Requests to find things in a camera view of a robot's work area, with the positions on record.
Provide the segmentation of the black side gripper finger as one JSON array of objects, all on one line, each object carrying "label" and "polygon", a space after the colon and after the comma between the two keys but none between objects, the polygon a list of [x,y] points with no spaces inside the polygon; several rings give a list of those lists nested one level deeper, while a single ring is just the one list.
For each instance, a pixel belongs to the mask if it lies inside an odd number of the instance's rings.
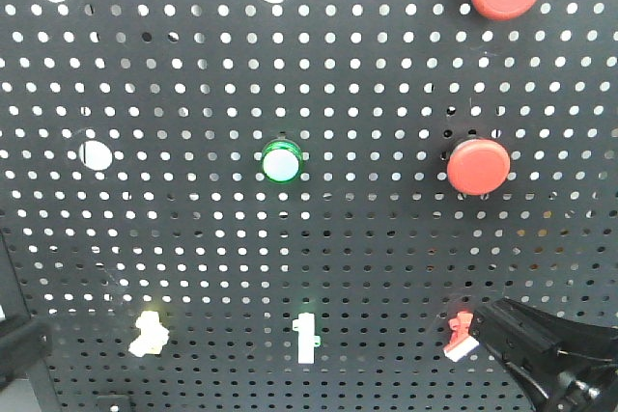
[{"label": "black side gripper finger", "polygon": [[553,316],[508,298],[477,308],[470,334],[501,363],[525,369],[617,362],[615,328]]},{"label": "black side gripper finger", "polygon": [[25,316],[1,321],[1,390],[24,375],[52,352],[46,323]]}]

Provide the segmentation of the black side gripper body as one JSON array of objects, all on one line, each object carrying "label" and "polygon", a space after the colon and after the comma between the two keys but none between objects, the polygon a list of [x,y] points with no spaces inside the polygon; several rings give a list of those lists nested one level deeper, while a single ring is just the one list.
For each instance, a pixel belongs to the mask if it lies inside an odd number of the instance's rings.
[{"label": "black side gripper body", "polygon": [[520,386],[533,411],[615,411],[617,360],[560,351],[533,363],[506,358],[502,367]]}]

